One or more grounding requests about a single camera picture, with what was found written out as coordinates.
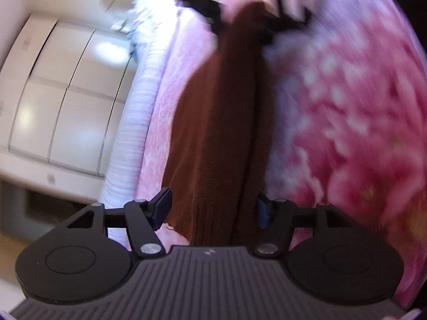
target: brown knit fabric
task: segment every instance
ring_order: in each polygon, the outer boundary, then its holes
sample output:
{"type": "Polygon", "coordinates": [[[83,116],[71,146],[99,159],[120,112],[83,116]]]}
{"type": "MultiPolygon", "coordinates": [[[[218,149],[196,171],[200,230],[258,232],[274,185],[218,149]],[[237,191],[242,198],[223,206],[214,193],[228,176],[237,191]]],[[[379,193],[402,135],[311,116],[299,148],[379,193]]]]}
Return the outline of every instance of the brown knit fabric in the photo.
{"type": "Polygon", "coordinates": [[[193,245],[252,244],[273,105],[258,42],[262,2],[246,5],[190,78],[172,126],[167,222],[193,245]]]}

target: silver screw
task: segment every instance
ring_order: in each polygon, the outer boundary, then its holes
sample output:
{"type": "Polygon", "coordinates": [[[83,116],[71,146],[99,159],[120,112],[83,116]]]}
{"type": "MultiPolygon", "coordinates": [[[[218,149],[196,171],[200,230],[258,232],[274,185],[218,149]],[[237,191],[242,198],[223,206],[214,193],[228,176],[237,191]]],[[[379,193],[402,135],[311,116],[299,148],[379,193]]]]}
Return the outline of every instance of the silver screw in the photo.
{"type": "Polygon", "coordinates": [[[144,254],[155,255],[161,252],[161,246],[156,243],[145,243],[141,246],[141,251],[144,254]]]}
{"type": "Polygon", "coordinates": [[[279,247],[272,243],[261,244],[258,247],[258,252],[264,255],[271,255],[277,253],[277,251],[279,251],[279,247]]]}

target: pink floral blanket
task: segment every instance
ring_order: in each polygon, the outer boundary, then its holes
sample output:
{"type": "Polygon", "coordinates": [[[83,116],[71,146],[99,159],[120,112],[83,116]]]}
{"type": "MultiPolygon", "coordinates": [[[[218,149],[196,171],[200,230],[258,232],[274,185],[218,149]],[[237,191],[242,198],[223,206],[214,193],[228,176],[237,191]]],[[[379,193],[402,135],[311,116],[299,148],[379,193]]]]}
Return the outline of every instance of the pink floral blanket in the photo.
{"type": "MultiPolygon", "coordinates": [[[[198,17],[182,17],[137,198],[159,190],[177,100],[212,50],[198,17]]],[[[267,196],[305,207],[330,202],[377,232],[404,260],[396,300],[409,305],[427,258],[427,79],[411,27],[392,0],[324,0],[307,32],[278,36],[265,56],[278,112],[267,196]]],[[[159,236],[186,243],[166,226],[159,236]]]]}

